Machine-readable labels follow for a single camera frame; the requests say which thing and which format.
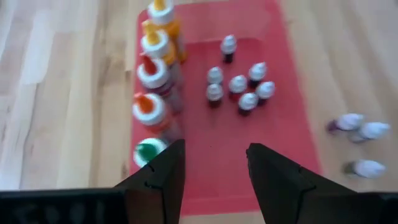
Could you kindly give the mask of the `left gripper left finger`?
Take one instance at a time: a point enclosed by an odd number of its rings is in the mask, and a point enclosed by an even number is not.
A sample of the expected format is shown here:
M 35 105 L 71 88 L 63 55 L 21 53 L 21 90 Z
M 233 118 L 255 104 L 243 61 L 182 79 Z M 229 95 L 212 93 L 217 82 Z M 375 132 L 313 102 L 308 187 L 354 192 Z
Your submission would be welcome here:
M 179 224 L 185 186 L 185 141 L 179 139 L 117 185 L 128 224 Z

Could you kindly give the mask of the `orange food coloring bottle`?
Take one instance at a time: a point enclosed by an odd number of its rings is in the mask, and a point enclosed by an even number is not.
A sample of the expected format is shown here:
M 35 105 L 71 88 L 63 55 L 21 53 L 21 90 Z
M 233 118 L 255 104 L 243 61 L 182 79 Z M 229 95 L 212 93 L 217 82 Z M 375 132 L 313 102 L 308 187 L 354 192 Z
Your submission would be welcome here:
M 132 114 L 148 132 L 167 143 L 173 143 L 183 138 L 180 126 L 171 109 L 158 94 L 135 94 Z

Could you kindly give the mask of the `green food coloring bottle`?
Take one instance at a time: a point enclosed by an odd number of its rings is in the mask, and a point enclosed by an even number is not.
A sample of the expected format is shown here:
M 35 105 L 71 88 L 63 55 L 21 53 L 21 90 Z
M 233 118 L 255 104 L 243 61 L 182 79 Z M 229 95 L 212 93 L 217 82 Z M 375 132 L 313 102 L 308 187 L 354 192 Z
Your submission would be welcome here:
M 139 142 L 133 150 L 133 160 L 138 167 L 144 167 L 153 158 L 167 148 L 167 144 L 158 138 L 146 138 Z

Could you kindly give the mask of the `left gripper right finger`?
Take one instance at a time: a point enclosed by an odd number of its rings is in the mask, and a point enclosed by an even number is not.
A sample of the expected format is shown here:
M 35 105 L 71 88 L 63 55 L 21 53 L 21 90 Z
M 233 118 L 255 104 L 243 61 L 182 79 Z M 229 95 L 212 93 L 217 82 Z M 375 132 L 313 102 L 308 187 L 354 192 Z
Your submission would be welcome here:
M 266 224 L 297 224 L 303 200 L 311 194 L 353 192 L 263 144 L 250 144 L 246 156 Z

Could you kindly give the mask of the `yellow food coloring bottle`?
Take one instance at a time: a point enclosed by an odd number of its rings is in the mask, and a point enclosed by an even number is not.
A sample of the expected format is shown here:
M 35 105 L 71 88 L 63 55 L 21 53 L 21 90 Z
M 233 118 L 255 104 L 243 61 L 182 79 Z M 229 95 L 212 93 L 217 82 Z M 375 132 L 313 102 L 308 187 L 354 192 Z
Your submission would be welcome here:
M 142 23 L 144 35 L 141 38 L 141 47 L 148 56 L 162 59 L 172 72 L 180 71 L 180 62 L 177 51 L 169 35 L 163 29 L 158 29 L 150 21 Z
M 147 14 L 159 29 L 168 33 L 176 47 L 178 59 L 184 63 L 187 59 L 187 51 L 183 41 L 181 22 L 176 17 L 173 0 L 153 0 L 147 8 Z

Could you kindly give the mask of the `pink translucent plastic bin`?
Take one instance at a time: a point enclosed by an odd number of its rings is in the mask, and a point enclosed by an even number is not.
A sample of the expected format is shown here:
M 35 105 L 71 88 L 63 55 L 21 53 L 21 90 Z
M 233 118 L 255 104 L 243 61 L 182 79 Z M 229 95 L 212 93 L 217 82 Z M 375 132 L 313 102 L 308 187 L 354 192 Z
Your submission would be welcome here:
M 246 149 L 261 143 L 319 172 L 318 155 L 307 121 L 299 77 L 289 49 L 278 0 L 232 0 L 178 5 L 177 17 L 188 54 L 182 65 L 183 110 L 178 121 L 185 138 L 186 178 L 182 215 L 257 210 Z M 234 35 L 237 48 L 224 63 L 220 44 Z M 208 106 L 206 74 L 221 67 L 223 84 L 267 64 L 266 80 L 275 94 L 249 116 L 225 96 Z

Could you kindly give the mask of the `red food coloring bottle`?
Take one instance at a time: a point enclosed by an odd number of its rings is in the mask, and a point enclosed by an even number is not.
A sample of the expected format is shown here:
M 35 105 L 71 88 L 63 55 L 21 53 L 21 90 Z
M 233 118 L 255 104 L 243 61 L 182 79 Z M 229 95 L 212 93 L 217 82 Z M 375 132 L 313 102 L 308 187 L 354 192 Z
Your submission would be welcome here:
M 177 81 L 169 72 L 166 63 L 159 58 L 141 54 L 142 63 L 136 75 L 146 92 L 158 94 L 177 114 L 183 109 L 183 102 L 177 89 Z

